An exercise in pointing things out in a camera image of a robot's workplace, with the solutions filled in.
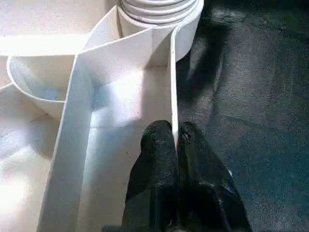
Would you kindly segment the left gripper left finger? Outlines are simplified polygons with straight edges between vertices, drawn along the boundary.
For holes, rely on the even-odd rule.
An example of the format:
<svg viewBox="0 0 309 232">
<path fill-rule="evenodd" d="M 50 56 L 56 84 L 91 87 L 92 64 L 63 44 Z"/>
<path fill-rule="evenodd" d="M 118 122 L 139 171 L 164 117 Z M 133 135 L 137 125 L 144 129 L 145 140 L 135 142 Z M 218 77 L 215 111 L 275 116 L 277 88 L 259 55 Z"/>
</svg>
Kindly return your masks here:
<svg viewBox="0 0 309 232">
<path fill-rule="evenodd" d="M 122 226 L 165 231 L 177 221 L 177 159 L 172 127 L 154 121 L 143 132 L 129 176 Z"/>
</svg>

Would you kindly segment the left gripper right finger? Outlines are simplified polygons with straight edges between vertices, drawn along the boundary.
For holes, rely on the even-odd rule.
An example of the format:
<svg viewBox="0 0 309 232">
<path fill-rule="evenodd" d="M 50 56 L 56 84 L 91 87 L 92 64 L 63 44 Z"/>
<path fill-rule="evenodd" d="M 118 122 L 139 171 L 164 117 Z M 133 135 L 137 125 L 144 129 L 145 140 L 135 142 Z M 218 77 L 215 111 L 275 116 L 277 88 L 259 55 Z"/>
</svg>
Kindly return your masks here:
<svg viewBox="0 0 309 232">
<path fill-rule="evenodd" d="M 233 178 L 202 130 L 184 122 L 179 132 L 182 225 L 192 232 L 252 231 Z"/>
</svg>

